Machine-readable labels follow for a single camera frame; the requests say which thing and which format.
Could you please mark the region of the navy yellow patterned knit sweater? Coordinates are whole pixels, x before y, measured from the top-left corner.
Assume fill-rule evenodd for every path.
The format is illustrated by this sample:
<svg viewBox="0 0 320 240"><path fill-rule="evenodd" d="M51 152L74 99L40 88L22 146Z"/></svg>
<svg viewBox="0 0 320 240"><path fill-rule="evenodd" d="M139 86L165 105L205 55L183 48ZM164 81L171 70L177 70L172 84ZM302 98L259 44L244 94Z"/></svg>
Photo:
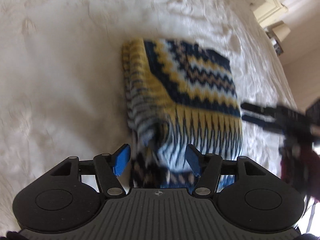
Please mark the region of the navy yellow patterned knit sweater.
<svg viewBox="0 0 320 240"><path fill-rule="evenodd" d="M122 46L128 126L134 150L129 185L194 188L187 145L225 160L241 154L240 106L230 62L182 40L142 38Z"/></svg>

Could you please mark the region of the cream table lamp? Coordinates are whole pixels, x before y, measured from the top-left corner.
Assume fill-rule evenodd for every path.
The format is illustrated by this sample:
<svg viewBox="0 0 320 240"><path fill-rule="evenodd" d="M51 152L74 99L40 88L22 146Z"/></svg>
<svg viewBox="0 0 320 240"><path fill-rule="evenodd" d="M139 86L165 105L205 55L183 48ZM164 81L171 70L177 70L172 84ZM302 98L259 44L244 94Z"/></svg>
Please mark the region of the cream table lamp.
<svg viewBox="0 0 320 240"><path fill-rule="evenodd" d="M269 25L265 28L265 31L276 51L276 54L280 56L284 52L281 44L291 32L289 26L283 21L280 21Z"/></svg>

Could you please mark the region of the cream floral bedspread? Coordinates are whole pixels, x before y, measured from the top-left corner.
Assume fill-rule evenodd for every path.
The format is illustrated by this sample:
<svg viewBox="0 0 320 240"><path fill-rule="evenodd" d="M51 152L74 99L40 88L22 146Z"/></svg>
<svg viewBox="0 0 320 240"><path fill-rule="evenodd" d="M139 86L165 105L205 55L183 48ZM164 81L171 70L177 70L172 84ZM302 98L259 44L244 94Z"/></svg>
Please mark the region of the cream floral bedspread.
<svg viewBox="0 0 320 240"><path fill-rule="evenodd" d="M1 234L12 201L70 155L131 142L121 46L179 38L231 62L239 100L295 102L245 0L1 0Z"/></svg>

